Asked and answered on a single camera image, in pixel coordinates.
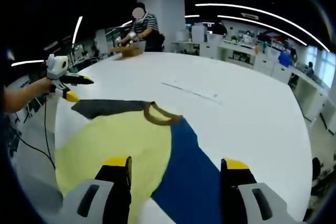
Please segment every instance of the black cable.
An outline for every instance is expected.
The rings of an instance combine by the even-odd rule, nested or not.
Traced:
[[[47,126],[46,126],[46,117],[47,117],[47,95],[45,95],[45,107],[44,107],[44,134],[46,136],[46,143],[47,143],[47,149],[48,149],[48,154],[50,161],[52,162],[52,166],[55,169],[55,164],[53,163],[53,160],[51,159],[51,154],[50,154],[50,149],[49,149],[49,144],[48,144],[48,138],[47,138]]]
[[[27,145],[28,147],[30,147],[30,148],[32,148],[32,149],[38,151],[38,152],[41,152],[43,155],[45,155],[45,156],[50,160],[50,162],[52,163],[52,166],[55,168],[55,165],[54,165],[53,161],[51,160],[51,158],[48,156],[47,153],[45,153],[44,151],[41,151],[40,149],[35,148],[35,147],[31,146],[30,144],[26,143],[26,142],[20,137],[20,135],[17,133],[17,131],[16,131],[12,126],[10,126],[10,127],[12,128],[14,134],[15,134],[15,135],[16,135],[16,136],[17,136],[17,137],[18,137],[18,138],[19,138],[25,145]]]

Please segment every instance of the person's arm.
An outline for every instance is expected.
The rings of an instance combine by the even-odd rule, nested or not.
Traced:
[[[157,30],[158,21],[156,20],[156,17],[151,17],[147,22],[147,29],[143,31],[142,33],[138,34],[138,37],[140,39],[146,39],[146,37],[154,30]]]
[[[15,113],[21,110],[33,98],[39,94],[49,93],[52,81],[48,78],[42,78],[21,89],[4,88],[4,109],[7,113]]]
[[[125,43],[127,43],[128,41],[131,40],[131,36],[130,36],[131,32],[134,32],[134,24],[133,24],[133,26],[132,26],[130,32],[126,35],[126,37],[123,38],[123,39],[120,41],[120,44],[123,45],[123,44],[125,44]]]

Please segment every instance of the white pillar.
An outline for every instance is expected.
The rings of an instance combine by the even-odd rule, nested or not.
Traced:
[[[95,41],[101,54],[109,54],[109,48],[106,41],[105,29],[96,31]]]
[[[320,78],[322,78],[320,76],[321,66],[322,66],[322,51],[321,50],[317,50],[316,62],[315,62],[315,66],[314,66],[314,72]]]
[[[330,87],[329,98],[331,101],[333,101],[334,104],[336,104],[336,72],[332,81],[332,85]]]
[[[165,36],[165,51],[171,52],[171,42],[176,40],[176,32],[185,29],[184,0],[138,0],[138,2],[143,2],[146,10],[156,16],[159,32]]]

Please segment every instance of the dark gray cloth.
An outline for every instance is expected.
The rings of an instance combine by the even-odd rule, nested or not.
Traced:
[[[72,110],[94,119],[101,115],[115,115],[130,111],[142,111],[150,102],[121,100],[80,100]]]

